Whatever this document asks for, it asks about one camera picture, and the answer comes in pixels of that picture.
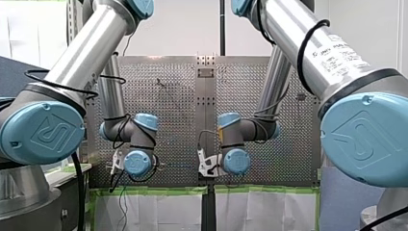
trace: black ring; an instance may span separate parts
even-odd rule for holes
[[[302,41],[302,44],[299,47],[299,53],[297,53],[297,75],[299,76],[299,80],[303,85],[303,88],[306,89],[309,93],[314,95],[312,93],[312,90],[309,88],[309,86],[306,83],[305,76],[303,74],[303,58],[305,56],[305,50],[306,46],[312,37],[313,33],[320,27],[327,26],[330,27],[330,21],[327,19],[323,19],[319,21],[312,29],[310,29],[305,36],[305,39]]]
[[[117,119],[123,119],[123,118],[125,118],[126,117],[126,115],[124,115],[124,116],[119,116],[119,117],[112,117],[112,118],[104,118],[103,120],[105,120],[105,121],[112,121],[112,120],[117,120]]]
[[[350,83],[349,85],[345,86],[341,90],[337,91],[329,99],[327,99],[326,102],[324,102],[324,104],[319,109],[319,113],[318,113],[319,118],[323,119],[324,115],[326,114],[326,112],[329,110],[329,108],[333,104],[335,104],[337,101],[341,100],[342,98],[352,94],[356,90],[359,90],[374,81],[388,78],[391,76],[396,76],[396,75],[402,76],[397,70],[387,68],[387,69],[381,69],[381,70],[374,71],[366,76],[363,76],[359,79],[354,80],[354,82]]]
[[[40,93],[43,94],[45,96],[51,97],[57,101],[63,102],[69,106],[71,106],[72,108],[74,108],[76,111],[78,111],[78,113],[84,117],[85,114],[87,113],[85,111],[85,109],[79,105],[78,103],[76,103],[75,101],[73,101],[72,99],[70,99],[69,97],[66,97],[63,94],[60,94],[54,90],[45,88],[41,85],[27,85],[27,87],[24,90],[28,90],[28,91],[32,91],[35,93]]]
[[[154,150],[154,147],[148,147],[148,146],[130,145],[130,147],[132,147],[132,148],[146,149],[146,150]]]
[[[245,144],[243,143],[235,143],[235,144],[230,144],[230,145],[222,145],[221,148],[229,148],[229,147],[243,147]]]
[[[17,168],[17,167],[25,167],[25,166],[26,165],[22,165],[16,162],[5,162],[5,163],[0,163],[0,170]]]

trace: black cable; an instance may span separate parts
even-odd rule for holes
[[[147,176],[145,179],[137,180],[137,179],[133,178],[132,174],[128,174],[129,179],[131,181],[133,181],[133,182],[136,182],[136,183],[143,183],[143,182],[146,182],[146,181],[150,180],[156,174],[157,168],[160,165],[159,157],[156,156],[155,154],[153,154],[153,157],[156,159],[156,163],[155,163],[155,165],[153,167],[152,173],[150,173],[149,176]]]
[[[310,29],[305,36],[305,39],[302,41],[300,48],[299,48],[299,53],[297,53],[297,74],[299,76],[299,80],[303,85],[303,88],[305,88],[309,93],[311,93],[312,95],[314,95],[312,93],[312,90],[309,88],[309,86],[306,83],[306,79],[305,76],[303,74],[303,58],[305,55],[305,50],[306,50],[306,46],[310,40],[310,38],[312,37],[313,33],[319,29],[320,27],[330,27],[330,21],[327,19],[323,19],[321,21],[319,21],[314,27],[312,27],[312,29]]]
[[[115,181],[114,184],[113,184],[113,182],[114,182],[114,178],[115,178],[115,175],[116,175],[116,174],[114,174],[114,175],[111,176],[111,187],[109,188],[109,193],[113,193],[113,192],[114,192],[114,190],[115,190],[116,187],[117,187],[117,184],[118,184],[119,181],[120,181],[120,178],[122,178],[122,176],[123,176],[123,173],[124,173],[124,170],[122,170],[122,171],[120,172],[120,174],[119,174],[119,176],[116,178],[116,181]]]
[[[130,44],[130,39],[132,38],[132,36],[133,36],[134,34],[135,34],[135,32],[133,32],[132,35],[129,36],[129,38],[128,38],[127,42],[126,42],[126,46],[125,46],[125,48],[123,49],[122,56],[125,56],[125,55],[126,55],[126,50],[127,50],[127,48],[129,47],[129,44]]]
[[[258,0],[256,3],[256,14],[259,24],[259,30],[261,31],[262,36],[272,45],[276,45],[276,42],[270,39],[268,33],[265,31],[264,27],[262,26],[262,19],[261,19],[261,0]]]
[[[127,225],[127,212],[128,212],[128,207],[127,207],[127,199],[126,199],[126,187],[125,187],[125,191],[124,191],[124,196],[123,199],[125,201],[125,223],[123,225],[122,231],[125,231],[126,225]]]
[[[48,72],[49,72],[49,70],[29,69],[29,70],[26,70],[26,71],[24,72],[24,75],[27,76],[28,78],[32,79],[32,80],[41,82],[41,83],[43,83],[43,84],[45,84],[45,85],[48,85],[48,86],[50,86],[50,87],[60,88],[60,89],[65,89],[65,90],[72,90],[72,91],[76,91],[76,92],[80,92],[80,93],[84,93],[84,94],[91,95],[91,96],[88,97],[87,99],[91,99],[91,98],[97,97],[97,96],[99,95],[99,94],[98,94],[97,92],[95,92],[95,91],[91,91],[91,90],[78,90],[78,89],[75,89],[75,88],[72,88],[72,87],[68,87],[68,86],[56,84],[56,83],[53,83],[53,82],[49,82],[49,81],[46,81],[46,80],[44,80],[44,79],[41,79],[41,78],[37,77],[36,75],[33,75],[33,73],[42,73],[42,74],[44,74],[44,73],[48,73]],[[122,85],[126,83],[126,80],[125,80],[124,78],[121,78],[121,77],[109,76],[109,75],[100,75],[100,77],[106,78],[106,79],[116,79],[116,80],[120,80],[120,81],[121,81],[120,84],[122,84]]]
[[[130,121],[130,119],[132,118],[132,117],[130,116],[130,114],[126,114],[125,116],[127,117],[126,120],[125,120],[125,121],[122,121],[122,123],[120,124],[120,126],[117,128],[117,134],[116,134],[115,139],[114,139],[114,141],[113,141],[113,143],[112,143],[112,148],[113,148],[113,149],[118,149],[118,148],[121,147],[123,144],[125,144],[125,141],[123,141],[123,139],[122,139],[122,137],[121,137],[121,134],[122,134],[123,129],[125,129],[126,124],[127,124],[127,123]],[[121,141],[121,144],[119,144],[118,146],[115,145],[117,141]]]
[[[201,149],[201,136],[203,135],[203,133],[211,133],[211,134],[217,135],[217,132],[215,132],[215,131],[201,130],[200,134],[198,135],[198,142],[197,142],[198,149]]]
[[[370,224],[366,225],[364,228],[360,229],[360,231],[371,231],[371,229],[373,227],[377,226],[378,224],[384,223],[385,221],[388,221],[388,220],[390,220],[392,218],[396,218],[396,217],[401,216],[401,215],[406,214],[406,213],[408,213],[408,206],[406,206],[406,207],[404,207],[402,209],[399,209],[399,210],[397,210],[395,212],[392,212],[392,213],[390,213],[390,214],[388,214],[388,215],[386,215],[386,216],[384,216],[382,218],[379,218],[379,219],[371,222]]]
[[[24,72],[24,75],[27,76],[28,78],[32,79],[32,80],[41,82],[41,83],[43,83],[43,84],[45,84],[45,85],[48,85],[48,86],[50,86],[50,87],[53,87],[53,88],[60,88],[60,89],[65,89],[65,90],[72,90],[72,91],[76,91],[76,92],[80,92],[80,93],[84,93],[84,94],[91,95],[91,97],[89,97],[89,98],[94,98],[94,97],[97,97],[97,96],[99,95],[99,94],[98,94],[97,92],[95,92],[95,91],[90,91],[90,90],[78,90],[78,89],[75,89],[75,88],[72,88],[72,87],[68,87],[68,86],[56,84],[56,83],[53,83],[53,82],[49,82],[49,81],[40,79],[39,77],[33,75],[33,73],[48,73],[48,72],[49,72],[49,70],[29,69],[29,70],[26,70],[26,71]]]
[[[152,136],[150,136],[150,134],[148,134],[146,131],[144,131],[144,129],[133,120],[133,123],[135,123],[136,126],[139,127],[139,129],[141,129],[141,131],[150,139],[151,142],[153,142],[153,146],[156,146],[156,141],[154,140],[154,138]]]
[[[85,219],[84,175],[82,174],[81,163],[79,162],[76,152],[74,152],[71,155],[71,157],[72,162],[75,165],[75,171],[78,179],[78,200],[79,200],[78,231],[83,231]]]
[[[126,79],[122,78],[122,77],[117,77],[117,76],[111,76],[111,75],[99,75],[99,77],[101,78],[105,78],[105,79],[115,79],[115,80],[120,80],[120,84],[124,85],[126,84]]]
[[[263,122],[275,122],[277,119],[277,117],[279,116],[279,114],[273,114],[273,115],[269,115],[269,114],[262,114],[272,108],[275,108],[279,105],[280,102],[282,102],[282,100],[285,99],[286,95],[288,95],[288,91],[290,88],[290,84],[288,84],[288,86],[286,87],[285,91],[283,92],[283,94],[280,96],[280,98],[278,100],[276,100],[275,103],[273,103],[270,106],[267,106],[266,108],[259,110],[259,111],[255,111],[254,112],[254,116],[256,119],[259,119]]]
[[[124,219],[125,219],[125,222],[124,222],[124,224],[123,224],[122,230],[124,230],[124,228],[126,227],[126,224],[127,224],[127,212],[128,212],[128,207],[127,207],[127,204],[126,204],[126,193],[125,193],[125,191],[126,191],[126,186],[123,187],[122,192],[120,192],[120,196],[119,196],[119,208],[120,208],[120,211],[122,211],[123,216],[122,216],[122,218],[117,222],[116,231],[117,231],[118,228],[119,228],[120,222],[123,221]],[[125,208],[126,208],[126,210],[123,209],[122,203],[121,203],[121,199],[122,199],[122,196],[123,196],[123,195],[124,195]]]

